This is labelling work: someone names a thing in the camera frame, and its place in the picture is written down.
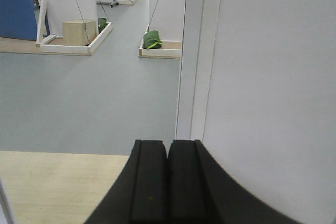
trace hanging wire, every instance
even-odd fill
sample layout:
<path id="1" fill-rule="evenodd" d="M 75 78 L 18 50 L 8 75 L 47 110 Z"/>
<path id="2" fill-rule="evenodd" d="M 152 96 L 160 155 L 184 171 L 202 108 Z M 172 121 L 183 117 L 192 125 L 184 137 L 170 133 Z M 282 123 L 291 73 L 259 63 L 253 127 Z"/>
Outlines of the hanging wire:
<path id="1" fill-rule="evenodd" d="M 158 6 L 158 2 L 159 2 L 159 0 L 156 0 L 155 7 L 154 7 L 154 10 L 153 10 L 153 13 L 152 13 L 152 17 L 151 17 L 151 19 L 149 21 L 149 24 L 148 24 L 148 31 L 149 31 L 149 27 L 150 27 L 150 25 L 152 23 L 152 20 L 153 20 L 153 17 L 154 17 L 154 13 L 156 11 L 156 7 Z"/>
<path id="2" fill-rule="evenodd" d="M 84 21 L 84 19 L 83 19 L 82 12 L 79 8 L 78 0 L 76 0 L 76 3 L 77 3 L 77 7 L 78 7 L 78 10 L 79 10 L 79 13 L 80 13 L 80 17 L 82 18 L 82 21 L 83 21 L 83 24 L 84 24 L 84 30 L 85 30 L 86 38 L 88 39 L 88 43 L 89 43 L 89 36 L 88 36 L 88 32 L 86 30 L 86 21 Z"/>
<path id="3" fill-rule="evenodd" d="M 105 12 L 105 9 L 104 9 L 104 6 L 103 6 L 101 0 L 98 0 L 98 1 L 99 1 L 99 3 L 100 3 L 101 8 L 103 8 L 103 11 L 104 11 L 104 13 L 105 13 L 105 16 L 106 16 L 107 21 L 110 21 L 109 16 L 108 16 L 107 13 Z"/>

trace green object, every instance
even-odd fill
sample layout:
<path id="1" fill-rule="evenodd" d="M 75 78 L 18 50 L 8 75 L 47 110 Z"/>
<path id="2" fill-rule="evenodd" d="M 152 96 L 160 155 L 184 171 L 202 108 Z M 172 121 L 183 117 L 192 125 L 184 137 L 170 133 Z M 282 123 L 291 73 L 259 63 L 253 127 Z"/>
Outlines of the green object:
<path id="1" fill-rule="evenodd" d="M 158 31 L 149 31 L 143 36 L 143 48 L 152 49 L 152 48 L 161 48 L 162 41 L 160 41 Z"/>
<path id="2" fill-rule="evenodd" d="M 101 33 L 101 31 L 103 31 L 106 26 L 107 26 L 106 18 L 98 18 L 99 33 Z"/>

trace gray vinyl flooring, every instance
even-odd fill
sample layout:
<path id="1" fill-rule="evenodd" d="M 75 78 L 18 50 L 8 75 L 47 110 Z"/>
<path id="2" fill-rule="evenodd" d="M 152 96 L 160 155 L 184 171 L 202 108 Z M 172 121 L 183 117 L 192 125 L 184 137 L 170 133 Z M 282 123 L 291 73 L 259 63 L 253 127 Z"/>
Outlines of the gray vinyl flooring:
<path id="1" fill-rule="evenodd" d="M 114 31 L 92 57 L 0 54 L 0 150 L 128 155 L 135 139 L 169 146 L 180 62 L 138 58 L 149 0 L 104 9 Z"/>

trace cardboard box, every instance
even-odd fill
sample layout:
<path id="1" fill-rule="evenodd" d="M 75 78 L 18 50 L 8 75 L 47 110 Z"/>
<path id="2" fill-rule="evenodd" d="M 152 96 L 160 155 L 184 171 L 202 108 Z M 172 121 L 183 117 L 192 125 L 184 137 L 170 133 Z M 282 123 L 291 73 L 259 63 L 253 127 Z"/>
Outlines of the cardboard box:
<path id="1" fill-rule="evenodd" d="M 94 20 L 63 22 L 63 37 L 66 46 L 87 46 L 96 36 L 96 22 Z"/>

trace blue wall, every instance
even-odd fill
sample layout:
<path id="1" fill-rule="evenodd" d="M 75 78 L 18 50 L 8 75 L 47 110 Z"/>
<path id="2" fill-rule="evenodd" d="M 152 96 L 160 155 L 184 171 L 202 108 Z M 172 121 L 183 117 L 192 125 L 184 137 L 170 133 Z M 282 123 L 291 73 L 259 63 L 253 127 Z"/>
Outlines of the blue wall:
<path id="1" fill-rule="evenodd" d="M 33 0 L 0 0 L 0 37 L 35 40 Z"/>

